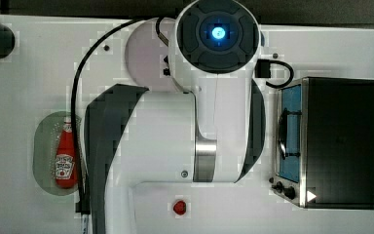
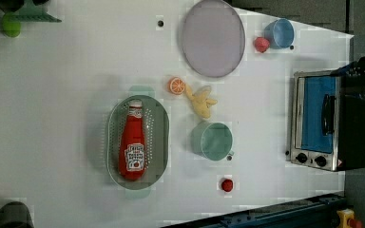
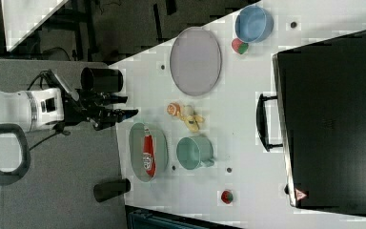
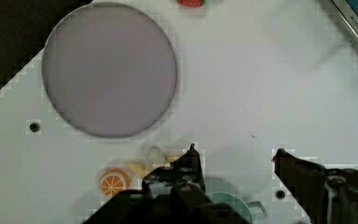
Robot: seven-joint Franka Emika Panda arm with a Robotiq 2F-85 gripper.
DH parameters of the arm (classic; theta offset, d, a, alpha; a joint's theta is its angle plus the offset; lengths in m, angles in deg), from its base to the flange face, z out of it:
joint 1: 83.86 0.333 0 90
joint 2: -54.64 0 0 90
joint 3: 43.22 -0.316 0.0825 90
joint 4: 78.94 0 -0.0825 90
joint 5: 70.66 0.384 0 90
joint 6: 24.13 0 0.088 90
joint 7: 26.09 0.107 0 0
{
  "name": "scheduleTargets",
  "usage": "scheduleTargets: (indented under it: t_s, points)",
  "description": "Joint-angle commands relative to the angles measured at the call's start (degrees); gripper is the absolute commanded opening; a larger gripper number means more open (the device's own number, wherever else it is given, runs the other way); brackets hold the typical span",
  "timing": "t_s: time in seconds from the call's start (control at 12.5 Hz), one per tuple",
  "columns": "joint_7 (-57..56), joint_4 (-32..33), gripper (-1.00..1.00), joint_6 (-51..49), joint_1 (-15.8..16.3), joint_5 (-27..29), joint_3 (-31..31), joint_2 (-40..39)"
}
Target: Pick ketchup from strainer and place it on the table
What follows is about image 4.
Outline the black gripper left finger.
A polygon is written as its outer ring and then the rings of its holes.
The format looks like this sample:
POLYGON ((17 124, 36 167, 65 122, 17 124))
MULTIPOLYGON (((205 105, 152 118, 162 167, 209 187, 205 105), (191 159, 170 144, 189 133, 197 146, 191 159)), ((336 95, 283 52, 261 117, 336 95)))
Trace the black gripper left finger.
POLYGON ((159 195, 170 194, 177 186, 187 184, 205 191, 200 154, 194 143, 177 160, 146 175, 142 180, 142 192, 157 198, 159 195))

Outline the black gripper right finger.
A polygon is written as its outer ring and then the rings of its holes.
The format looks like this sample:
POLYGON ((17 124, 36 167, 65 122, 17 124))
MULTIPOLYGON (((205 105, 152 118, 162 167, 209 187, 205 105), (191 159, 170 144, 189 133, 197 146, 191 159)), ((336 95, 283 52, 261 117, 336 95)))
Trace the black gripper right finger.
POLYGON ((311 224, 358 224, 358 170, 328 169, 280 148, 274 173, 310 218, 311 224))

